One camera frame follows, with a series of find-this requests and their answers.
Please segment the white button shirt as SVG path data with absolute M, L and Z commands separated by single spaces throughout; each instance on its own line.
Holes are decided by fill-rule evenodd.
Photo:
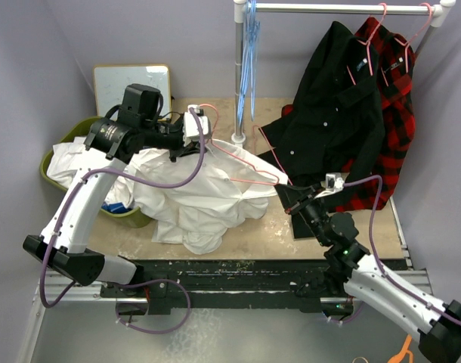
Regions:
M 278 175 L 282 182 L 288 179 L 286 173 L 247 150 L 218 139 L 214 142 L 256 169 Z M 264 216 L 270 198 L 277 193 L 274 186 L 242 183 L 230 178 L 276 180 L 268 174 L 254 172 L 209 143 L 199 172 L 188 184 L 170 189 L 136 183 L 135 205 L 156 220 L 152 240 L 182 244 L 192 253 L 207 254 L 219 248 L 229 228 Z

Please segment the pink wire hanger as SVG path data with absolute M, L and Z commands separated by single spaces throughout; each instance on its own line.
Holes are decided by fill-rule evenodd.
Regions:
M 282 182 L 279 178 L 278 175 L 275 175 L 267 170 L 260 170 L 260 169 L 256 169 L 256 167 L 251 164 L 250 162 L 238 157 L 237 155 L 235 154 L 232 154 L 230 153 L 229 151 L 225 150 L 224 148 L 220 147 L 219 145 L 217 145 L 215 142 L 214 142 L 214 139 L 213 139 L 213 132 L 215 131 L 215 127 L 217 126 L 218 124 L 218 118 L 219 118 L 219 115 L 218 115 L 218 110 L 215 106 L 211 105 L 211 104 L 199 104 L 198 105 L 198 108 L 199 109 L 202 109 L 203 107 L 211 107 L 215 113 L 216 113 L 216 121 L 215 121 L 215 124 L 214 126 L 210 126 L 210 131 L 211 131 L 211 135 L 210 135 L 210 144 L 217 148 L 218 150 L 224 152 L 225 154 L 227 154 L 228 156 L 234 158 L 235 160 L 239 160 L 241 163 L 243 164 L 246 164 L 246 167 L 250 167 L 254 172 L 256 173 L 264 173 L 264 174 L 268 174 L 272 177 L 274 177 L 276 180 L 273 181 L 273 182 L 269 182 L 269 181 L 253 181 L 253 180 L 247 180 L 247 179 L 238 179 L 238 178 L 230 178 L 231 181 L 233 182 L 242 182 L 242 183 L 249 183 L 249 184 L 255 184 L 255 185 L 270 185 L 270 186 L 275 186 L 275 185 L 278 185 L 278 184 L 287 184 L 288 183 L 288 179 L 285 181 L 285 182 Z

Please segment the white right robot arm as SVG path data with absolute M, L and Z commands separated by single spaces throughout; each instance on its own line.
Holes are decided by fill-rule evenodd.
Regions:
M 461 357 L 461 303 L 449 303 L 403 279 L 357 240 L 350 213 L 329 214 L 320 189 L 278 184 L 286 214 L 300 216 L 318 243 L 327 247 L 326 290 L 347 293 L 382 313 L 419 344 L 430 362 L 457 362 Z

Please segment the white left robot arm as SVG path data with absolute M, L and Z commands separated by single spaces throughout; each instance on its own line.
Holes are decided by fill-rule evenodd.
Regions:
M 82 286 L 110 282 L 126 296 L 141 293 L 144 278 L 137 265 L 90 250 L 88 239 L 108 192 L 139 151 L 154 147 L 177 153 L 197 144 L 205 152 L 209 127 L 199 107 L 189 106 L 190 119 L 171 124 L 159 121 L 162 106 L 158 89 L 133 83 L 125 88 L 121 104 L 92 123 L 82 166 L 52 220 L 40 234 L 26 236 L 23 249 L 28 254 Z

